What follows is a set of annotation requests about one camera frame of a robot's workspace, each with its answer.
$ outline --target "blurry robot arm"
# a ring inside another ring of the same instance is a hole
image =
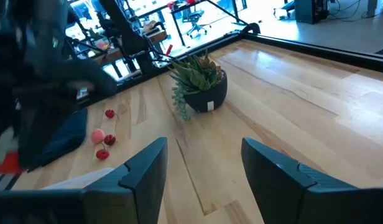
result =
[[[75,83],[103,96],[117,92],[96,63],[61,61],[68,7],[66,0],[0,0],[0,135],[14,127],[23,168],[79,109]]]

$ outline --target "wooden table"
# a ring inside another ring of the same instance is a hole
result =
[[[383,186],[383,73],[241,40],[211,54],[228,74],[228,95],[209,113],[172,106],[168,74],[89,107],[95,128],[116,134],[105,161],[87,138],[15,189],[41,189],[117,167],[161,136],[168,170],[159,224],[263,223],[241,161],[252,137],[358,187]],[[104,116],[114,109],[119,119]]]
[[[165,30],[161,29],[161,30],[159,30],[153,34],[148,35],[147,37],[154,44],[154,43],[166,40],[168,35],[167,35],[167,32]]]

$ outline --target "red object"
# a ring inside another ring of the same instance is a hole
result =
[[[170,44],[167,53],[165,53],[166,56],[168,56],[171,53],[172,47],[172,44]]]
[[[114,112],[114,110],[112,110],[112,109],[108,109],[108,110],[106,110],[106,112],[104,112],[104,114],[105,114],[106,117],[108,117],[108,118],[113,118],[114,115],[115,115],[115,112]]]
[[[105,47],[104,42],[98,42],[98,47],[99,47],[100,49],[104,49],[104,47]]]
[[[104,140],[104,131],[101,129],[95,129],[92,134],[91,134],[91,141],[93,144],[100,143],[101,141]]]
[[[100,149],[98,152],[96,152],[96,157],[100,160],[105,160],[109,157],[110,153],[109,151],[105,149]]]
[[[173,6],[174,6],[174,5],[176,5],[176,2],[170,2],[170,3],[167,4],[167,6],[168,6],[168,8],[169,8],[170,10],[173,9]]]
[[[104,143],[108,146],[112,146],[116,142],[116,136],[113,134],[108,134],[104,137]]]
[[[6,154],[4,163],[0,164],[0,174],[21,173],[23,170],[19,167],[19,158],[17,152]]]

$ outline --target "white label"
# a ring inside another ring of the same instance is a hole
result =
[[[214,110],[214,101],[208,102],[206,104],[208,111]]]

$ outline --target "blue towel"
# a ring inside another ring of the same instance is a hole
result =
[[[69,116],[58,133],[53,136],[48,147],[29,166],[28,172],[40,166],[46,166],[59,157],[77,149],[86,136],[87,116],[88,110],[86,108]]]

